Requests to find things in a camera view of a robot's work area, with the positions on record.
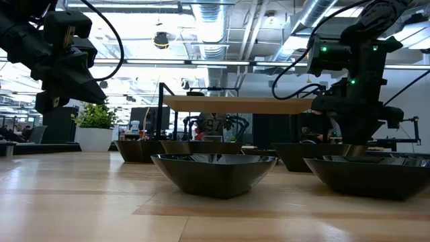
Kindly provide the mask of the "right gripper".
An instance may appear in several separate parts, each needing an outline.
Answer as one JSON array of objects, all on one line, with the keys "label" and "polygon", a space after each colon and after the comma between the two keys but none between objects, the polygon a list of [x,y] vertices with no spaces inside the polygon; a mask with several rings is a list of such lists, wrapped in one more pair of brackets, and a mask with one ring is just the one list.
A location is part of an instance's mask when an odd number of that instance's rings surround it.
[{"label": "right gripper", "polygon": [[348,145],[366,145],[384,121],[390,128],[396,128],[403,119],[400,108],[385,106],[377,95],[317,96],[312,101],[311,110],[335,111],[343,143]]}]

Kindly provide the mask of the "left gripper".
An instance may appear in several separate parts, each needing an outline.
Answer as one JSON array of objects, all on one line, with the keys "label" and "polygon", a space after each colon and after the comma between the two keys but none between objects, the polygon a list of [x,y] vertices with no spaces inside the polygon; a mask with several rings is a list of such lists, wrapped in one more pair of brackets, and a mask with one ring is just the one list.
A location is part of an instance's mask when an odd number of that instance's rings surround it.
[{"label": "left gripper", "polygon": [[36,95],[36,110],[45,114],[68,104],[70,99],[103,104],[106,95],[89,72],[97,50],[88,39],[73,38],[68,51],[61,50],[32,69],[32,77],[42,80]]}]

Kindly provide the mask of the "black leaf-shaped mini plate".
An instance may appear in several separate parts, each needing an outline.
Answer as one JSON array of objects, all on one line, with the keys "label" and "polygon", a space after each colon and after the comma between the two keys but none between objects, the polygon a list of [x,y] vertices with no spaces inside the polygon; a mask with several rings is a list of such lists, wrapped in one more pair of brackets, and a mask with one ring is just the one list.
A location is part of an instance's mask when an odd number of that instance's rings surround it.
[{"label": "black leaf-shaped mini plate", "polygon": [[159,154],[151,159],[182,192],[222,199],[246,194],[277,163],[272,156],[220,153]]},{"label": "black leaf-shaped mini plate", "polygon": [[342,157],[304,162],[331,190],[353,196],[408,200],[430,187],[427,157]]}]

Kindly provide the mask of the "black cabinet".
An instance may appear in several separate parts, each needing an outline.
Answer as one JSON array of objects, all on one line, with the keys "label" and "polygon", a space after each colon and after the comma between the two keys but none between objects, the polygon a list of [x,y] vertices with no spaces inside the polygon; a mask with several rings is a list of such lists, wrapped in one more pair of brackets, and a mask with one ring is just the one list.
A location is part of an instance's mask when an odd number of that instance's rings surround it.
[{"label": "black cabinet", "polygon": [[258,149],[271,150],[273,143],[299,143],[297,114],[253,114],[252,142]]},{"label": "black cabinet", "polygon": [[77,115],[79,108],[61,107],[43,115],[42,124],[46,126],[42,144],[65,144],[75,141],[76,124],[71,115]]}]

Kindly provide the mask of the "green plant white pot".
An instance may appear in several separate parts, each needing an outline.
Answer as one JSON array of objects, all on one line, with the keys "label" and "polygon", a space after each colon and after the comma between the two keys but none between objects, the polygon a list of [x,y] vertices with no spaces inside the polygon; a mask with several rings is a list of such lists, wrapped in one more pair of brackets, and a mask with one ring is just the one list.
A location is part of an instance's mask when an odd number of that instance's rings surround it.
[{"label": "green plant white pot", "polygon": [[82,110],[71,114],[77,125],[77,142],[83,152],[107,152],[112,143],[113,129],[118,117],[107,104],[82,102]]}]

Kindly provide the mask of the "grey office chair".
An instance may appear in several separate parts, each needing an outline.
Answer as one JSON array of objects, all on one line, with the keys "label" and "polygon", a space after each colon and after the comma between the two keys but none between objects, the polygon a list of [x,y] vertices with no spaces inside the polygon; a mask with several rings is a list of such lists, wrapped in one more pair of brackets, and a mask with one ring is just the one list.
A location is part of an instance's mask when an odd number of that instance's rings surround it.
[{"label": "grey office chair", "polygon": [[35,126],[32,129],[32,133],[29,137],[30,143],[40,144],[42,142],[44,131],[46,130],[47,126]]}]

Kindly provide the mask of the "black computer monitor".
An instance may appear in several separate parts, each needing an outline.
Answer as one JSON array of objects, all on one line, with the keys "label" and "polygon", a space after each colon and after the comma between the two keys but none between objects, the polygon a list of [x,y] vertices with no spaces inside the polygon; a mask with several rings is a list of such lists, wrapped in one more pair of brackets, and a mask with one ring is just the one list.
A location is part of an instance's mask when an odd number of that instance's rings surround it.
[{"label": "black computer monitor", "polygon": [[[162,107],[161,130],[168,130],[170,125],[171,109]],[[157,129],[157,107],[150,108],[132,108],[130,121],[139,121],[139,129],[143,129],[143,124],[146,122],[145,130],[154,132]]]}]

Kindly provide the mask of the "black ceiling dome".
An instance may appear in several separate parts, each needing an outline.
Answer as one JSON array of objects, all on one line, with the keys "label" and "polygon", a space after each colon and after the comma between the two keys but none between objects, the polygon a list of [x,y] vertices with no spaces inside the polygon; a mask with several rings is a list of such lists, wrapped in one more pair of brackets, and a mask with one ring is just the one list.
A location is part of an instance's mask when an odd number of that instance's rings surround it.
[{"label": "black ceiling dome", "polygon": [[166,32],[157,32],[155,34],[155,37],[153,38],[153,44],[158,49],[168,49],[169,40],[167,38],[167,33]]}]

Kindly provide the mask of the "wooden shelf black metal legs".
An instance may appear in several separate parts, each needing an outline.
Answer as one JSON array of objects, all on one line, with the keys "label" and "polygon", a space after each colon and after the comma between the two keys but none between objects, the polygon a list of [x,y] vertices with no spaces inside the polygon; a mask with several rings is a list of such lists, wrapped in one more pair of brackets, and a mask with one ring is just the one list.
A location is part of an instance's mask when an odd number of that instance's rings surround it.
[{"label": "wooden shelf black metal legs", "polygon": [[175,111],[173,140],[177,140],[178,115],[180,112],[203,112],[215,114],[299,114],[311,108],[312,100],[293,98],[278,100],[265,97],[209,97],[175,95],[169,87],[158,84],[159,102],[157,108],[156,139],[161,139],[161,121],[163,105]]}]

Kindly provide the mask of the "person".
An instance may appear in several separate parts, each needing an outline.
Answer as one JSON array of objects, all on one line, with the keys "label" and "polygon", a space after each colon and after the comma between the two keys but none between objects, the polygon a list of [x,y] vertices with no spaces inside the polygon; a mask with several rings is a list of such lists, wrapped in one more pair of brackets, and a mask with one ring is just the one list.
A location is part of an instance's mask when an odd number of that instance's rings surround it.
[{"label": "person", "polygon": [[224,130],[232,128],[226,114],[204,113],[197,119],[195,139],[198,141],[224,141]]}]

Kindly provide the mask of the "white ceiling light strip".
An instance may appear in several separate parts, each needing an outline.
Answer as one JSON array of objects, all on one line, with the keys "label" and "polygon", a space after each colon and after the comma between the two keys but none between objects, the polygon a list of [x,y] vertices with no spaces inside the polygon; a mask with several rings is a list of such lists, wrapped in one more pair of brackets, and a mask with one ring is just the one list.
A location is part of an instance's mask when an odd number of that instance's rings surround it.
[{"label": "white ceiling light strip", "polygon": [[[266,61],[229,61],[229,60],[156,60],[156,59],[126,59],[124,64],[130,65],[203,65],[203,66],[250,66],[250,67],[288,67],[289,62]],[[430,70],[430,65],[385,65],[385,69],[393,70]]]}]

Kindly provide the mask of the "black aluminium table frame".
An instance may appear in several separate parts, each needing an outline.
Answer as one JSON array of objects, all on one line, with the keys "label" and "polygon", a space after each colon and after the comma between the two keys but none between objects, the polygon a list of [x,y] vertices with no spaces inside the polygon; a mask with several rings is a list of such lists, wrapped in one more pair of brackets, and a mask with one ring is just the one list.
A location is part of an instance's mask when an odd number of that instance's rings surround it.
[{"label": "black aluminium table frame", "polygon": [[[109,148],[110,151],[118,151],[115,143]],[[42,153],[66,153],[66,152],[77,152],[81,151],[79,144],[33,144],[33,143],[0,143],[0,157],[5,157],[9,154],[13,155],[35,155]],[[241,147],[241,151],[237,154],[247,154],[247,155],[266,155],[279,157],[278,153],[274,149],[273,151],[259,151],[252,149],[245,149]],[[351,147],[346,154],[347,156],[358,156],[358,155],[378,155],[383,157],[399,157],[402,153],[396,152],[377,152],[377,151],[367,151],[359,147]]]}]

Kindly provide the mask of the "silver ventilation duct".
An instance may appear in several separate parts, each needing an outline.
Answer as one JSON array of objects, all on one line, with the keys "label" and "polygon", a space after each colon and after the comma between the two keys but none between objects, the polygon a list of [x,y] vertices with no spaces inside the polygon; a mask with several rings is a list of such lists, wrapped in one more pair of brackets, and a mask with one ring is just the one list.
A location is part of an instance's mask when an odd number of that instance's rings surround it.
[{"label": "silver ventilation duct", "polygon": [[282,32],[284,40],[271,61],[285,62],[295,50],[306,48],[308,38],[298,37],[296,34],[315,27],[337,2],[338,0],[305,0],[302,10],[287,18]]},{"label": "silver ventilation duct", "polygon": [[192,5],[201,59],[223,61],[226,58],[226,24],[228,7],[217,4]]}]

